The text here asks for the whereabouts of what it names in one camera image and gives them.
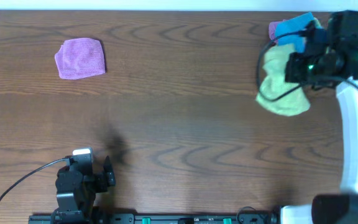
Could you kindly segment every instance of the wooden table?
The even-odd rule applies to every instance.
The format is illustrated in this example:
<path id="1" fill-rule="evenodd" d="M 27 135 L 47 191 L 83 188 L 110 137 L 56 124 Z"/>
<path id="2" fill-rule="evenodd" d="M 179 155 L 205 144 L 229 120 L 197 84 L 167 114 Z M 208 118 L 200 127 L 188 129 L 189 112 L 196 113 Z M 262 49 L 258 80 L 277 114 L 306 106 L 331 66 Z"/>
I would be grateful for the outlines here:
<path id="1" fill-rule="evenodd" d="M 308 91 L 310 110 L 290 118 L 254 100 L 269 22 L 300 14 L 0 11 L 0 195 L 85 146 L 112 157 L 117 186 L 96 203 L 111 212 L 235 213 L 338 192 L 333 91 Z M 59 78 L 54 54 L 77 37 L 103 42 L 106 74 Z M 52 212 L 62 166 L 6 195 L 0 223 Z"/>

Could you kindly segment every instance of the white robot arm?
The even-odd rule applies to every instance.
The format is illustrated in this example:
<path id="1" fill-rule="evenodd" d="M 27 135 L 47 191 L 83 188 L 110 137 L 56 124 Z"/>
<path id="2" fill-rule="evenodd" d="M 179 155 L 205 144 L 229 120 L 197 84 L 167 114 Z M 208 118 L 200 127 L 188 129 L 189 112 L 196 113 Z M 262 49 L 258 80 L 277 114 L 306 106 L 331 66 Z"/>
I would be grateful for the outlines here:
<path id="1" fill-rule="evenodd" d="M 358 91 L 343 82 L 336 87 L 336 97 L 341 107 L 344 140 L 341 192 L 358 194 Z M 311 204 L 283 207 L 282 224 L 313 224 L 311 208 Z"/>

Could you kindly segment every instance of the green connector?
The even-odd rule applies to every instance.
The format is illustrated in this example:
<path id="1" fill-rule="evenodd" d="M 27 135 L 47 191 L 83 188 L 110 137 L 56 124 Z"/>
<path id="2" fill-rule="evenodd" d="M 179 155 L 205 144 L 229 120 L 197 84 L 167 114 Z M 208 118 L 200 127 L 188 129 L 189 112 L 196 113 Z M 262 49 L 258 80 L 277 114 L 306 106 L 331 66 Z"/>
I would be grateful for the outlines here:
<path id="1" fill-rule="evenodd" d="M 142 224 L 150 224 L 152 220 L 150 218 L 142 218 Z"/>
<path id="2" fill-rule="evenodd" d="M 223 224 L 231 224 L 231 218 L 224 218 Z"/>

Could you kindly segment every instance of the cable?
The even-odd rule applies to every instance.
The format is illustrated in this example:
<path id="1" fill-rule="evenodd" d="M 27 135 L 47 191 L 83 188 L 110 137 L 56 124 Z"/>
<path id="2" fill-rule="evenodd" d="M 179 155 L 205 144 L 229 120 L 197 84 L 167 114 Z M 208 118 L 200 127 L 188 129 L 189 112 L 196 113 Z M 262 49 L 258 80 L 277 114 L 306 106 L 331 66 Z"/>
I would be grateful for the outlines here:
<path id="1" fill-rule="evenodd" d="M 356 90 L 358 90 L 358 85 L 355 84 L 352 81 L 349 81 L 345 78 L 342 77 L 327 77 L 327 76 L 317 76 L 314 77 L 316 79 L 316 81 L 322 80 L 322 81 L 334 81 L 334 82 L 345 82 L 348 85 L 352 86 L 353 88 L 355 88 Z"/>
<path id="2" fill-rule="evenodd" d="M 58 211 L 59 211 L 59 208 L 56 208 L 50 215 L 50 224 L 55 224 L 55 217 L 56 217 L 56 214 L 58 213 Z"/>
<path id="3" fill-rule="evenodd" d="M 261 91 L 260 91 L 260 77 L 259 77 L 259 67 L 260 67 L 260 62 L 262 61 L 264 55 L 266 54 L 266 52 L 269 50 L 269 48 L 274 44 L 274 42 L 282 37 L 286 37 L 288 35 L 299 35 L 301 34 L 302 31 L 296 31 L 296 32 L 289 32 L 287 34 L 282 34 L 276 38 L 274 38 L 273 40 L 271 40 L 269 43 L 267 43 L 265 45 L 265 47 L 263 47 L 263 49 L 260 51 L 259 53 L 259 57 L 258 57 L 258 62 L 257 62 L 257 66 L 256 66 L 256 86 L 257 86 L 257 89 L 258 89 L 258 93 L 259 95 L 267 100 L 267 101 L 271 101 L 271 102 L 275 102 L 281 98 L 283 98 L 284 96 L 287 96 L 288 94 L 292 93 L 293 91 L 305 86 L 305 85 L 309 85 L 311 83 L 308 83 L 308 82 L 305 82 L 305 83 L 301 83 L 299 84 L 298 86 L 292 88 L 291 90 L 288 90 L 286 91 L 285 93 L 281 94 L 280 96 L 274 98 L 274 99 L 270 99 L 270 98 L 267 98 L 267 96 L 265 96 Z"/>
<path id="4" fill-rule="evenodd" d="M 42 166 L 42 167 L 39 167 L 39 168 L 36 169 L 36 170 L 33 170 L 33 171 L 29 172 L 27 175 L 25 175 L 24 177 L 22 177 L 22 178 L 20 178 L 18 181 L 16 181 L 16 183 L 12 184 L 12 186 L 10 186 L 10 187 L 0 196 L 0 202 L 1 202 L 1 200 L 5 197 L 5 195 L 6 195 L 9 191 L 11 191 L 17 184 L 19 184 L 20 182 L 22 182 L 24 179 L 26 179 L 26 178 L 28 178 L 29 176 L 31 176 L 32 174 L 34 174 L 34 173 L 36 173 L 36 172 L 42 170 L 43 168 L 46 168 L 46 167 L 48 167 L 48 166 L 54 165 L 55 163 L 62 162 L 62 161 L 65 161 L 65 160 L 66 160 L 65 158 L 63 158 L 63 159 L 58 159 L 58 160 L 53 161 L 53 162 L 50 162 L 50 163 L 48 163 L 48 164 L 46 164 L 46 165 L 44 165 L 44 166 Z"/>
<path id="5" fill-rule="evenodd" d="M 244 211 L 245 209 L 251 209 L 251 210 L 253 210 L 253 211 L 256 211 L 256 209 L 252 208 L 251 206 L 245 206 L 245 207 L 240 208 L 239 211 L 238 211 L 237 214 L 236 214 L 236 221 L 237 221 L 239 224 L 244 224 L 244 222 L 242 222 L 242 221 L 239 219 L 239 217 L 240 217 L 240 213 L 241 213 L 242 211 Z M 267 218 L 268 216 L 263 217 L 261 214 L 258 214 L 258 215 L 259 215 L 259 217 L 264 221 L 264 223 L 266 223 L 266 218 Z"/>

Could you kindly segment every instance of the yellow cloth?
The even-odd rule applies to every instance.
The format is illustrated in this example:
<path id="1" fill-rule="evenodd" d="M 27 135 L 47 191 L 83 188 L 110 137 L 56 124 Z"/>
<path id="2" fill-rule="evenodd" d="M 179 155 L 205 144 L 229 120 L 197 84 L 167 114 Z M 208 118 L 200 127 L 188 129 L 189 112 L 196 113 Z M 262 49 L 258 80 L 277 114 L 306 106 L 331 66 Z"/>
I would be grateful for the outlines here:
<path id="1" fill-rule="evenodd" d="M 290 58 L 290 53 L 294 52 L 293 44 L 274 46 L 265 54 L 265 64 L 263 66 L 267 73 L 265 80 L 260 86 L 260 91 L 270 99 L 276 98 L 284 92 L 296 87 L 296 83 L 286 83 L 285 65 Z M 256 101 L 275 114 L 284 116 L 294 116 L 309 109 L 310 103 L 303 93 L 302 88 L 295 90 L 284 98 L 270 102 L 263 99 L 259 94 Z"/>

